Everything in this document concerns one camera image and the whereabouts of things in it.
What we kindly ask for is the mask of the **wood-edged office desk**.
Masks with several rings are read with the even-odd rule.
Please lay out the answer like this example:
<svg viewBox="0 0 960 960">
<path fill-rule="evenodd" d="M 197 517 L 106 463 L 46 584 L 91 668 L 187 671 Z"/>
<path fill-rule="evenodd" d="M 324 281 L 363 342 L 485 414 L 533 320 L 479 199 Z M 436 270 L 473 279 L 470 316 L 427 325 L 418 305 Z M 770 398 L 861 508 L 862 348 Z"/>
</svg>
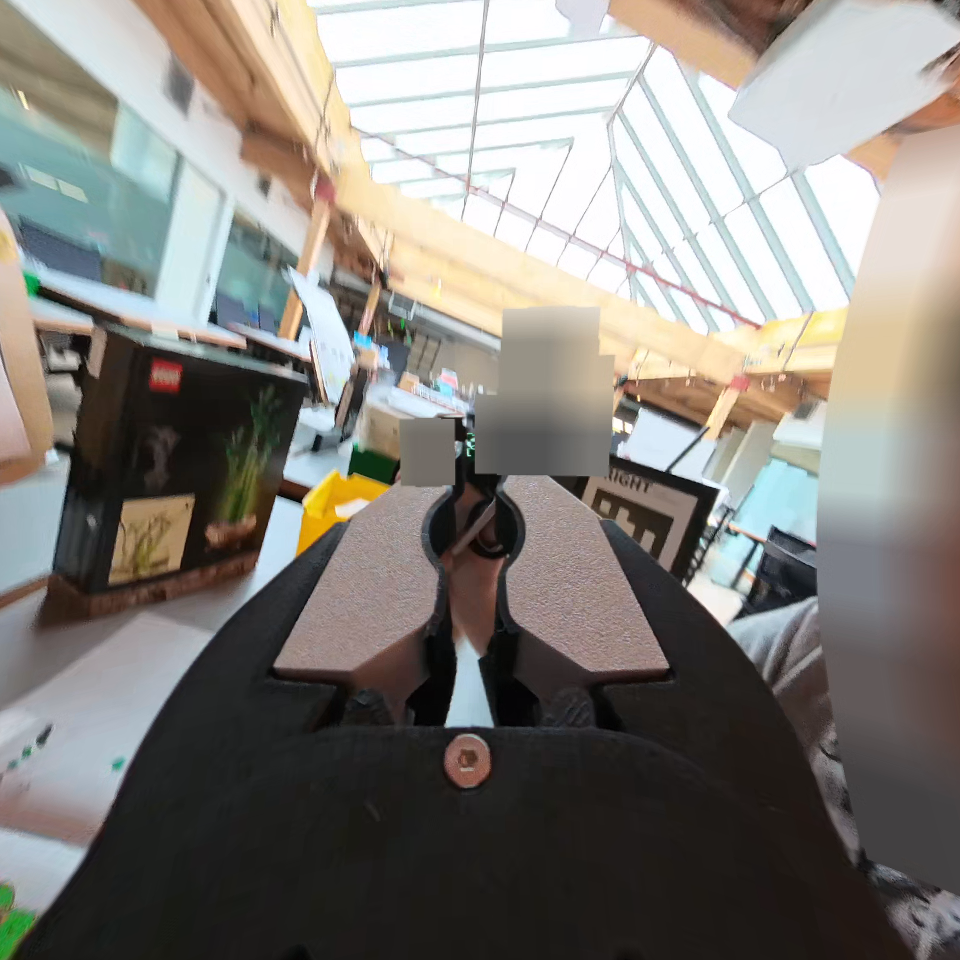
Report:
<svg viewBox="0 0 960 960">
<path fill-rule="evenodd" d="M 156 336 L 177 337 L 193 344 L 244 351 L 246 338 L 208 322 L 194 321 L 143 294 L 124 291 L 57 270 L 38 270 L 38 293 L 51 303 L 83 314 L 96 322 L 111 322 Z"/>
</svg>

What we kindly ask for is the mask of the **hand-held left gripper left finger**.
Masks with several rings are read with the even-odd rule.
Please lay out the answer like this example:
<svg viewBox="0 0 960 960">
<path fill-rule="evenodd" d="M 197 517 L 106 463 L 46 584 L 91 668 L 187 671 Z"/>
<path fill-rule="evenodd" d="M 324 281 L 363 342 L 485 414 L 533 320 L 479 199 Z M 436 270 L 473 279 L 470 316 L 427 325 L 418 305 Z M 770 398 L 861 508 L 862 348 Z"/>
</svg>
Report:
<svg viewBox="0 0 960 960">
<path fill-rule="evenodd" d="M 441 727 L 456 654 L 441 556 L 456 533 L 449 486 L 392 486 L 340 539 L 274 663 L 278 678 L 378 692 L 399 725 Z"/>
</svg>

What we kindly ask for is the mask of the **person's right forearm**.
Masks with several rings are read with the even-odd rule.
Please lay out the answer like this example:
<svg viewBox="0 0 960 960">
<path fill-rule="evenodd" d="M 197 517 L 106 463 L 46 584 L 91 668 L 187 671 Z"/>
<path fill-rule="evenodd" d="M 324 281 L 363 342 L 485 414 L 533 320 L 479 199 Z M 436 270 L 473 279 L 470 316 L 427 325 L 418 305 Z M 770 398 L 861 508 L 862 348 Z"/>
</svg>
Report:
<svg viewBox="0 0 960 960">
<path fill-rule="evenodd" d="M 494 508 L 489 507 L 442 558 L 453 639 L 469 642 L 479 658 L 486 656 L 496 631 L 498 578 L 505 559 L 489 556 L 497 546 Z"/>
</svg>

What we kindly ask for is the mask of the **black lego set box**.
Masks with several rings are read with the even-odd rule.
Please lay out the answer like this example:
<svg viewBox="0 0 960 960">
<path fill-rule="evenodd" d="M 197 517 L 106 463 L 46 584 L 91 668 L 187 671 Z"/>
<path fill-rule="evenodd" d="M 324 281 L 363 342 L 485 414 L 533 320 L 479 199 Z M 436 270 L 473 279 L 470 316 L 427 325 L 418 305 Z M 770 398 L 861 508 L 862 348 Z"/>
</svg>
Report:
<svg viewBox="0 0 960 960">
<path fill-rule="evenodd" d="M 250 573 L 305 375 L 123 324 L 96 327 L 47 593 L 96 618 Z"/>
</svg>

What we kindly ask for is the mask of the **wooden document stand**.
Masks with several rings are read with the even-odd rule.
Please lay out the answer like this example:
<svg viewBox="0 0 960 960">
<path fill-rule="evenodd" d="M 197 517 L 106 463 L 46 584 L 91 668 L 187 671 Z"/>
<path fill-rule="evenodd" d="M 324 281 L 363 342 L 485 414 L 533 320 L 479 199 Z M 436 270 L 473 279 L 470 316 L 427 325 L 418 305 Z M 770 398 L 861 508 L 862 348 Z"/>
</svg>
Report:
<svg viewBox="0 0 960 960">
<path fill-rule="evenodd" d="M 18 243 L 1 214 L 1 484 L 34 474 L 54 447 L 54 425 Z"/>
</svg>

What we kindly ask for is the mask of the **person's grey printed shirt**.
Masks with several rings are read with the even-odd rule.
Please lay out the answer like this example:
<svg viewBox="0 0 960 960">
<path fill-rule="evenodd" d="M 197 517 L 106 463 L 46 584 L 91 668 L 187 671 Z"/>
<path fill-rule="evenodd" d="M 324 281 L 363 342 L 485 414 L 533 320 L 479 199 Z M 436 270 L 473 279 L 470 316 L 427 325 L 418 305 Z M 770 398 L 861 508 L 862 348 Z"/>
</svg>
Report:
<svg viewBox="0 0 960 960">
<path fill-rule="evenodd" d="M 846 855 L 870 883 L 888 922 L 914 958 L 957 959 L 958 896 L 871 860 L 860 842 L 834 722 L 818 599 L 739 618 L 726 630 L 793 725 Z"/>
</svg>

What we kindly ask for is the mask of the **curved instruction sheet stand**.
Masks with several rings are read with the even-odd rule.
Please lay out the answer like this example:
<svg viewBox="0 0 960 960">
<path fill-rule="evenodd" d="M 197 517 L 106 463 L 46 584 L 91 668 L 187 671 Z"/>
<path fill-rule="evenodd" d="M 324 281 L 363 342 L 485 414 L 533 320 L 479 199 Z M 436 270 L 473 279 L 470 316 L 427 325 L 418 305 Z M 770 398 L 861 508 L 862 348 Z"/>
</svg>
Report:
<svg viewBox="0 0 960 960">
<path fill-rule="evenodd" d="M 354 366 L 351 335 L 327 289 L 293 268 L 286 269 L 286 276 L 310 326 L 310 344 L 317 354 L 318 377 L 323 394 L 328 403 L 337 406 Z"/>
</svg>

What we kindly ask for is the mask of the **framed marker sign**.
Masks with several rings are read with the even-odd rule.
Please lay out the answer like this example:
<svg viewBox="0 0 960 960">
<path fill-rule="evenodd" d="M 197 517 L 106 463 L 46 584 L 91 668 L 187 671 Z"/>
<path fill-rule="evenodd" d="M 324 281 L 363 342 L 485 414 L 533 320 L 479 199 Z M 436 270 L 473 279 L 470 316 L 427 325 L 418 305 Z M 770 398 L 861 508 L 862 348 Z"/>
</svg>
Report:
<svg viewBox="0 0 960 960">
<path fill-rule="evenodd" d="M 724 486 L 615 455 L 605 476 L 577 478 L 571 492 L 684 584 L 711 515 L 727 498 Z"/>
</svg>

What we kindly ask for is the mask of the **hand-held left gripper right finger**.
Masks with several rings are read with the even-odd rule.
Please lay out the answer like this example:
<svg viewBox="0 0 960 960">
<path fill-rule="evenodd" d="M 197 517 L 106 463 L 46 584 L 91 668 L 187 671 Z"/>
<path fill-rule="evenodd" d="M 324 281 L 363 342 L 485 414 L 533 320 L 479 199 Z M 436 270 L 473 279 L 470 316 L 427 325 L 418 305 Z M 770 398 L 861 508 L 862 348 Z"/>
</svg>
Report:
<svg viewBox="0 0 960 960">
<path fill-rule="evenodd" d="M 600 518 L 546 477 L 497 489 L 493 632 L 481 674 L 495 726 L 536 726 L 558 699 L 658 682 L 669 662 Z"/>
</svg>

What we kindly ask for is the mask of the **green plastic bin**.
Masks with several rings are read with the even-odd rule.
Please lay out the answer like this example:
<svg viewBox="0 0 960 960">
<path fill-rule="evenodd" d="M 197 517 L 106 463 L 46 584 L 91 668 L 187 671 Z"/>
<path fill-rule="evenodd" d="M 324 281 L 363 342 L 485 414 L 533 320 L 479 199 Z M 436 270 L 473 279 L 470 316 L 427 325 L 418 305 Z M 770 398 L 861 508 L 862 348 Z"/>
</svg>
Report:
<svg viewBox="0 0 960 960">
<path fill-rule="evenodd" d="M 391 486 L 399 474 L 400 461 L 377 450 L 354 444 L 350 451 L 347 476 L 361 476 Z"/>
</svg>

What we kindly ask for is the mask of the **yellow plastic bin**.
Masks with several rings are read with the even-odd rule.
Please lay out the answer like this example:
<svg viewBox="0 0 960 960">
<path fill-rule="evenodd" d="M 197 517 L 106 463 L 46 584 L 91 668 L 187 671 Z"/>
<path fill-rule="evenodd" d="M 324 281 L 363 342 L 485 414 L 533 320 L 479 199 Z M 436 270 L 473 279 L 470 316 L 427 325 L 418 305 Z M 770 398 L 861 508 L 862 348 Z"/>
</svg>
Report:
<svg viewBox="0 0 960 960">
<path fill-rule="evenodd" d="M 303 498 L 296 555 L 303 554 L 335 524 L 348 522 L 388 489 L 388 485 L 362 474 L 345 476 L 338 469 L 330 471 Z"/>
</svg>

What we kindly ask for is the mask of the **lego instruction booklet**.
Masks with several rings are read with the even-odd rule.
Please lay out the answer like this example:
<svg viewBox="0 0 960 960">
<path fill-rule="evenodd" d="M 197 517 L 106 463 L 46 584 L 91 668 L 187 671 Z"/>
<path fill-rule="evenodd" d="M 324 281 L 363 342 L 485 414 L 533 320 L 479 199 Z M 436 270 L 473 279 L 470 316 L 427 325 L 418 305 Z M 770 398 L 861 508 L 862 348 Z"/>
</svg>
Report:
<svg viewBox="0 0 960 960">
<path fill-rule="evenodd" d="M 140 614 L 2 710 L 2 956 L 52 905 L 213 632 Z"/>
</svg>

